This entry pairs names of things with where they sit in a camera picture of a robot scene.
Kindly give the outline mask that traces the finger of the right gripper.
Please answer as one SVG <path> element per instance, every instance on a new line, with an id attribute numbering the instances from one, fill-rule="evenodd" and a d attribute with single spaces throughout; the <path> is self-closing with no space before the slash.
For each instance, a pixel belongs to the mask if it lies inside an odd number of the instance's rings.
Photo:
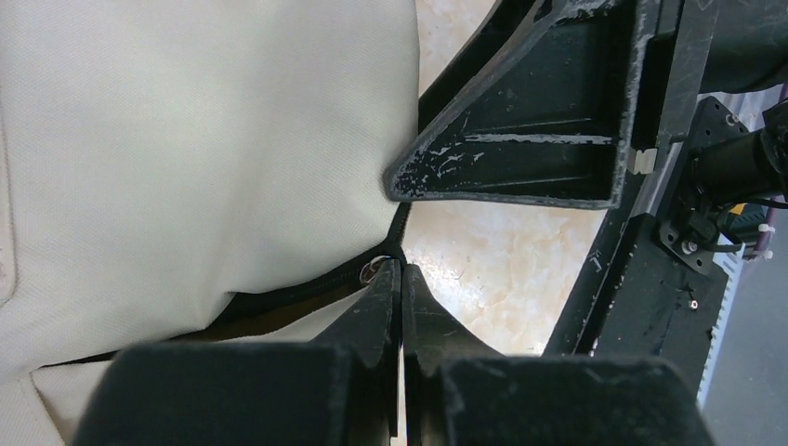
<path id="1" fill-rule="evenodd" d="M 452 60 L 434 76 L 418 99 L 419 133 L 466 133 L 502 129 L 515 117 L 504 112 L 496 122 L 480 119 L 503 101 L 503 90 L 518 81 L 509 78 L 526 65 L 548 34 L 546 1 L 497 1 L 466 37 Z"/>

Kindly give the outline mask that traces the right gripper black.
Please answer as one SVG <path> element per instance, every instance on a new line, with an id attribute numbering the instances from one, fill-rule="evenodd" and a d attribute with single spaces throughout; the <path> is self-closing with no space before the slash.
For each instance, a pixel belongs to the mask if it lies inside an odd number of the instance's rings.
<path id="1" fill-rule="evenodd" d="M 418 132 L 384 174 L 391 200 L 612 208 L 629 157 L 659 170 L 698 95 L 787 81 L 784 1 L 546 2 L 547 36 L 480 117 L 514 122 Z"/>

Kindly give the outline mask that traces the beige canvas student bag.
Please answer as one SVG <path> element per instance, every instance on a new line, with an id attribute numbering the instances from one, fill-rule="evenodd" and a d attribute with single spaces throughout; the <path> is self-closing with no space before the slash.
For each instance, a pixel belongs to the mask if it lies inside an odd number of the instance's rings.
<path id="1" fill-rule="evenodd" d="M 103 355 L 381 244 L 411 1 L 1 5 L 1 441 L 64 445 Z"/>

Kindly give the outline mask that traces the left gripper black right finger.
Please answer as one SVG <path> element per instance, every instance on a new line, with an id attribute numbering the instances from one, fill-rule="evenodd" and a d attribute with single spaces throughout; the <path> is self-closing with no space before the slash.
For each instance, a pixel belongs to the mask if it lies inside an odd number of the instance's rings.
<path id="1" fill-rule="evenodd" d="M 647 357 L 505 356 L 402 273 L 411 445 L 711 445 L 690 389 Z"/>

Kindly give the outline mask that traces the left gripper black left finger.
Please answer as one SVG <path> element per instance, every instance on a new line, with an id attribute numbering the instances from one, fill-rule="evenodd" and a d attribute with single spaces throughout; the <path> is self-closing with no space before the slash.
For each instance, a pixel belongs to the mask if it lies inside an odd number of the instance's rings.
<path id="1" fill-rule="evenodd" d="M 401 265 L 308 342 L 168 342 L 120 353 L 76 445 L 386 445 L 398 427 Z"/>

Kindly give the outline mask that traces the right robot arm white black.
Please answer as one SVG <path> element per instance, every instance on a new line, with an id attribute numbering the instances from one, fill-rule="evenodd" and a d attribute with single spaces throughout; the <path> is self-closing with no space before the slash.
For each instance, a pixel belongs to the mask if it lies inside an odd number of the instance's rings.
<path id="1" fill-rule="evenodd" d="M 787 79 L 783 1 L 499 1 L 419 102 L 419 133 L 384 175 L 397 202 L 619 204 L 671 145 L 717 203 L 787 188 L 787 109 L 717 137 L 703 93 Z"/>

